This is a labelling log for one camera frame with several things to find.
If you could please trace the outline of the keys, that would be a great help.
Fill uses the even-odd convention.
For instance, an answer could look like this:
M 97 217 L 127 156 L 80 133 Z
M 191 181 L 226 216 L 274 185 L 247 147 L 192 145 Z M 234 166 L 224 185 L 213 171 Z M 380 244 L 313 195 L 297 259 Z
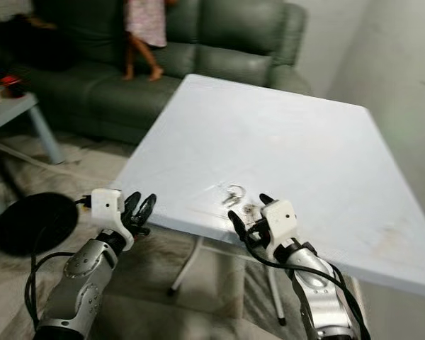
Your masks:
M 222 201 L 223 206 L 225 206 L 226 208 L 230 208 L 237 205 L 247 194 L 245 188 L 237 184 L 229 185 L 226 188 L 226 192 L 227 197 L 224 201 Z

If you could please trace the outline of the white folding table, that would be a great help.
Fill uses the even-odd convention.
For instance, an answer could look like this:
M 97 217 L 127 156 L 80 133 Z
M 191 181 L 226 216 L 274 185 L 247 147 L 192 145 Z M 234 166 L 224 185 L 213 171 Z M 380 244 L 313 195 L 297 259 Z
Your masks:
M 425 210 L 364 107 L 187 76 L 111 184 L 157 194 L 151 223 L 239 240 L 226 198 L 265 193 L 293 204 L 299 237 L 368 292 L 375 338 L 425 326 Z

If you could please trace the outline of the black round disc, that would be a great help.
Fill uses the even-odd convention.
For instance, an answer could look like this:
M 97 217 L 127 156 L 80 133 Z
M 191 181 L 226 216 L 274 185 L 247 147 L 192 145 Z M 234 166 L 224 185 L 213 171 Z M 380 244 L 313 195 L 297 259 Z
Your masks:
M 79 209 L 66 195 L 28 195 L 0 215 L 0 251 L 27 258 L 54 249 L 72 234 L 77 223 Z

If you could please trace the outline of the small grey side table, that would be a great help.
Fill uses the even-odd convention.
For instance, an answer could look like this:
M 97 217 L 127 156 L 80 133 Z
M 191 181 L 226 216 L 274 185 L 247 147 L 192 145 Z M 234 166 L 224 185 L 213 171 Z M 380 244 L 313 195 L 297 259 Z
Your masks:
M 17 99 L 5 99 L 0 103 L 0 127 L 10 123 L 21 114 L 28 114 L 33 127 L 40 137 L 42 148 L 50 157 L 51 164 L 58 164 L 66 161 L 66 156 L 60 149 L 56 137 L 52 132 L 50 124 L 45 119 L 40 107 L 38 107 L 37 97 L 33 93 L 25 93 Z M 0 179 L 6 184 L 14 198 L 20 200 L 26 196 L 18 184 L 15 184 L 11 172 L 6 168 L 4 159 L 0 155 Z

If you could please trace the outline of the small red container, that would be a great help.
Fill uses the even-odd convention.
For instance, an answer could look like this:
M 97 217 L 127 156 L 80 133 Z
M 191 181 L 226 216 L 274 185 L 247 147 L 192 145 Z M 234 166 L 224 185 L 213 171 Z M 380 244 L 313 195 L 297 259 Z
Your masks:
M 0 87 L 3 89 L 2 94 L 9 99 L 22 98 L 27 93 L 22 85 L 21 78 L 12 74 L 0 78 Z

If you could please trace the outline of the green leather sofa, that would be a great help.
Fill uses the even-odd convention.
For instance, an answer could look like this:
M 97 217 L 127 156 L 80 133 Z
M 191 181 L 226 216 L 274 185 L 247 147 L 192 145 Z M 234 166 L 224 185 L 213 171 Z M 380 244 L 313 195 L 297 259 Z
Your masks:
M 125 80 L 125 0 L 33 0 L 35 15 L 57 26 L 76 62 L 52 72 L 17 64 L 13 74 L 37 97 L 58 130 L 138 145 L 189 74 L 310 95 L 295 69 L 307 13 L 284 0 L 176 0 L 165 10 L 163 68 L 148 81 L 139 55 Z

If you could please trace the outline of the child in pink dress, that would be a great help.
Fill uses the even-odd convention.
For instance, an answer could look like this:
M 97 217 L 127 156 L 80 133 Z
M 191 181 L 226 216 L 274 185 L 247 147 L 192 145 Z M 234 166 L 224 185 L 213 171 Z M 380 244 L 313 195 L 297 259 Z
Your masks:
M 134 52 L 140 52 L 150 68 L 149 81 L 156 81 L 164 69 L 155 59 L 151 47 L 167 46 L 165 11 L 178 0 L 124 0 L 125 71 L 123 80 L 134 78 Z

